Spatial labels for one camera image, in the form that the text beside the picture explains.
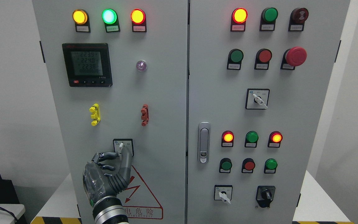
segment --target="warning triangle sign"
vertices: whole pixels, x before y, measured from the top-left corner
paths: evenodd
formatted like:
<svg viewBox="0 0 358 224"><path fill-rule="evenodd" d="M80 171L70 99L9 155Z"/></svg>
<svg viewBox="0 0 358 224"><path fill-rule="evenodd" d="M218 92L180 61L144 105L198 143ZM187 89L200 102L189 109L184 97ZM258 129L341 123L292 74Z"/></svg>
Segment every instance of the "warning triangle sign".
<svg viewBox="0 0 358 224"><path fill-rule="evenodd" d="M128 187L118 195L128 218L162 219L163 208L134 166Z"/></svg>

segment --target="robotic arm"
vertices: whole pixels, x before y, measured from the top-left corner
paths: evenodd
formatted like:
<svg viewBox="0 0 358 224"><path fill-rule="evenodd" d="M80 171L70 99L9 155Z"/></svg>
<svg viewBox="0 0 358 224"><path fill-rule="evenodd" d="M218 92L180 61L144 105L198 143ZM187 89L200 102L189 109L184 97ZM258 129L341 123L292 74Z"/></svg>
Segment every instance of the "robotic arm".
<svg viewBox="0 0 358 224"><path fill-rule="evenodd" d="M121 167L115 175L102 172L102 169L114 171L115 167L99 162L115 159L118 153L96 153L91 162L85 165L84 189L89 203L94 208L95 224L129 224L121 201L116 196L128 187L132 150L123 147L121 153Z"/></svg>

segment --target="green push button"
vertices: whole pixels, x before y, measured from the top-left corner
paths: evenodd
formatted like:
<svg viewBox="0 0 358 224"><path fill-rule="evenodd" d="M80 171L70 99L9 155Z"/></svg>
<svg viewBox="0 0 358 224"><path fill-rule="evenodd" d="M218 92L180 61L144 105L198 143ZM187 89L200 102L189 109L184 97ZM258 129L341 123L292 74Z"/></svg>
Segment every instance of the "green push button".
<svg viewBox="0 0 358 224"><path fill-rule="evenodd" d="M229 170L231 168L232 168L232 163L227 162L227 161L222 163L222 169Z"/></svg>
<svg viewBox="0 0 358 224"><path fill-rule="evenodd" d="M232 60L233 62L236 62L236 63L243 60L243 57L244 57L243 52L238 49L232 51L232 53L230 54L230 60Z"/></svg>
<svg viewBox="0 0 358 224"><path fill-rule="evenodd" d="M268 159L264 165L267 169L276 169L277 161L275 159Z"/></svg>
<svg viewBox="0 0 358 224"><path fill-rule="evenodd" d="M271 23L277 19L278 11L276 8L266 8L262 12L263 20L266 23Z"/></svg>
<svg viewBox="0 0 358 224"><path fill-rule="evenodd" d="M259 137L256 132L248 132L246 139L247 139L247 142L249 142L249 143L255 143L258 141Z"/></svg>

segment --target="lightning bolt symbol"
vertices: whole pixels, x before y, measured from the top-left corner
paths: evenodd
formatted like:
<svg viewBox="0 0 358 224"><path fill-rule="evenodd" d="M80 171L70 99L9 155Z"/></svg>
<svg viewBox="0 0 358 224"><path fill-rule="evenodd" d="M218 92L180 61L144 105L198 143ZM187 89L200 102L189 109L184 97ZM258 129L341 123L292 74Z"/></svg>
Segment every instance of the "lightning bolt symbol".
<svg viewBox="0 0 358 224"><path fill-rule="evenodd" d="M130 180L129 180L129 184L132 182L132 180L133 179L135 179L135 177L134 176L132 176L131 178L130 178ZM135 192L138 190L138 188L140 187L140 185L138 185L138 186L134 186L134 187L129 187L129 188L127 188L127 189L125 189L125 190L129 190L129 189L133 189L133 188L135 188L135 190L132 192L132 194L129 196L129 197L127 197L126 199L125 199L125 203L127 203L128 201L130 201L131 199L131 197L132 197L132 195L133 194L135 194Z"/></svg>

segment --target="lcd display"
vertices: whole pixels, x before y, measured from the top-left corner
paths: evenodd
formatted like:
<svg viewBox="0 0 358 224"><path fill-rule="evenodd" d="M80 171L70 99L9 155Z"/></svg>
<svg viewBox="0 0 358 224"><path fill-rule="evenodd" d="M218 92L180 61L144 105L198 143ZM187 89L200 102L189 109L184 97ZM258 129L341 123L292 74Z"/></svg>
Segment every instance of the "lcd display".
<svg viewBox="0 0 358 224"><path fill-rule="evenodd" d="M71 51L75 76L103 76L99 51Z"/></svg>

